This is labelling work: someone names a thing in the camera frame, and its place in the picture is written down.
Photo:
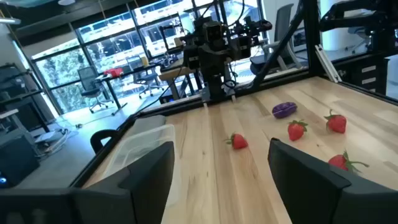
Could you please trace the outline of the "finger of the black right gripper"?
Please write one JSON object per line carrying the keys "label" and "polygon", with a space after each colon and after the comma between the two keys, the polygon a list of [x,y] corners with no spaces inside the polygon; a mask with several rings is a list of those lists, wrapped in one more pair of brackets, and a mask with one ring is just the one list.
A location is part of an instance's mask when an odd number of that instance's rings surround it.
{"label": "finger of the black right gripper", "polygon": [[198,47],[196,45],[186,45],[183,48],[183,65],[190,69],[200,67]]}
{"label": "finger of the black right gripper", "polygon": [[237,44],[237,59],[240,60],[244,58],[249,58],[251,56],[251,38],[248,36],[239,36]]}

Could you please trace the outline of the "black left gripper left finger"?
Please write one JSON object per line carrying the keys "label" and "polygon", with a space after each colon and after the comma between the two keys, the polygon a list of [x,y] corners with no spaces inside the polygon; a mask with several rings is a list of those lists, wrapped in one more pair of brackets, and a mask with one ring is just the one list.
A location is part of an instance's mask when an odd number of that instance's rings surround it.
{"label": "black left gripper left finger", "polygon": [[109,177],[74,194],[73,223],[160,223],[172,185],[175,154],[165,142]]}

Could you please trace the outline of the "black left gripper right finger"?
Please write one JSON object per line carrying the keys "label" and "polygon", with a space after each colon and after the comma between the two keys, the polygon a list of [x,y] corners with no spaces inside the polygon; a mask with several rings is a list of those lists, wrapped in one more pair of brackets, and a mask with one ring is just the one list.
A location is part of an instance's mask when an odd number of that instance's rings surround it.
{"label": "black left gripper right finger", "polygon": [[268,164],[292,223],[397,223],[397,191],[339,169],[277,138]]}

